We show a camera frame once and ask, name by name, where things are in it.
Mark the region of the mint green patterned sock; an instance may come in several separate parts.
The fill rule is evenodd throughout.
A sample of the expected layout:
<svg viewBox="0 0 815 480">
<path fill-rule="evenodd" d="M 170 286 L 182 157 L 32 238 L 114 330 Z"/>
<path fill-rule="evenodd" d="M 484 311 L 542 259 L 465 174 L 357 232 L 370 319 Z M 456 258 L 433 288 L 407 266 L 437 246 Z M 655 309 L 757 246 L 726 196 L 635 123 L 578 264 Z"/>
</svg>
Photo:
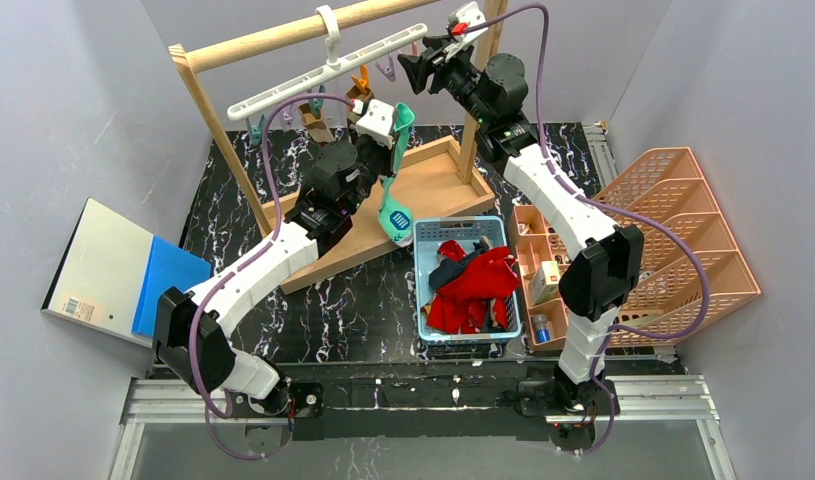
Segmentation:
<svg viewBox="0 0 815 480">
<path fill-rule="evenodd" d="M 413 215 L 412 211 L 399 202 L 391 193 L 400 172 L 405 152 L 413 131 L 415 121 L 414 112 L 404 103 L 395 106 L 393 149 L 393 173 L 381 179 L 382 199 L 378 209 L 378 223 L 398 247 L 405 247 L 412 242 Z"/>
</svg>

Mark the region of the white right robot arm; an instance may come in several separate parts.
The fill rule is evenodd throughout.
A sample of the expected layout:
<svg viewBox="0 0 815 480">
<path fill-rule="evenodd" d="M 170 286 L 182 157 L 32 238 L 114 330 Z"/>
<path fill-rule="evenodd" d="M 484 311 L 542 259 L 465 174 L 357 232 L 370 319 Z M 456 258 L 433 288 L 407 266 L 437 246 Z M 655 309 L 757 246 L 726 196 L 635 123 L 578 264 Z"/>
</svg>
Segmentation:
<svg viewBox="0 0 815 480">
<path fill-rule="evenodd" d="M 571 260 L 559 280 L 569 311 L 553 394 L 568 407 L 593 399 L 603 382 L 603 345 L 621 306 L 638 283 L 644 238 L 590 205 L 539 143 L 522 112 L 528 94 L 523 62 L 507 53 L 483 69 L 472 47 L 446 36 L 426 37 L 418 55 L 397 60 L 416 94 L 448 92 L 478 124 L 479 156 L 521 191 L 549 221 Z"/>
</svg>

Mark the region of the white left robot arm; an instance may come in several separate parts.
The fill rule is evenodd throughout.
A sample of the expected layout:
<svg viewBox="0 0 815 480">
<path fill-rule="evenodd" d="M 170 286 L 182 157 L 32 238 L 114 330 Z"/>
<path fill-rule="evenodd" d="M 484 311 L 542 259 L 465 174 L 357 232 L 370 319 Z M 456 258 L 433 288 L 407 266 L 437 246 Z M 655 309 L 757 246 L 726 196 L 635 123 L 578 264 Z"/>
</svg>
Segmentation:
<svg viewBox="0 0 815 480">
<path fill-rule="evenodd" d="M 296 271 L 338 246 L 372 187 L 394 170 L 395 134 L 360 133 L 323 146 L 295 204 L 272 234 L 214 277 L 158 299 L 153 348 L 196 393 L 216 389 L 258 400 L 286 386 L 269 361 L 231 346 L 244 317 Z"/>
</svg>

